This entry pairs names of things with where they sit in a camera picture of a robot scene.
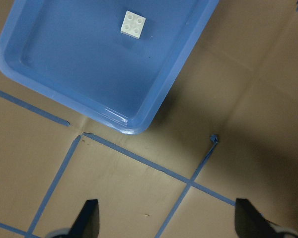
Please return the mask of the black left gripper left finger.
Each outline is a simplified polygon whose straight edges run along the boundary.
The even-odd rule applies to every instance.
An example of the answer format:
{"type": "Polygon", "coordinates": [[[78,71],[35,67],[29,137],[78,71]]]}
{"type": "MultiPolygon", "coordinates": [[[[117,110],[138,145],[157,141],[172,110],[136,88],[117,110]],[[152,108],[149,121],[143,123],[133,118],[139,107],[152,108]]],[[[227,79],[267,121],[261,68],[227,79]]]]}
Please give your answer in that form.
{"type": "Polygon", "coordinates": [[[72,225],[68,238],[97,238],[100,231],[99,204],[97,199],[87,200],[72,225]]]}

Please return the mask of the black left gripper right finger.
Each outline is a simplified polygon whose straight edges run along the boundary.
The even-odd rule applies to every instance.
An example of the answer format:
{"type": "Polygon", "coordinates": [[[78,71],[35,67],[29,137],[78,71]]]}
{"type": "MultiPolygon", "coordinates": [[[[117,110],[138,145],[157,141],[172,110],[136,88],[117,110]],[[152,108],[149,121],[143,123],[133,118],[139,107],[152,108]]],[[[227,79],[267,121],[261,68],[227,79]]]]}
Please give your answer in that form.
{"type": "Polygon", "coordinates": [[[235,201],[234,227],[239,238],[282,238],[248,199],[237,198],[235,201]]]}

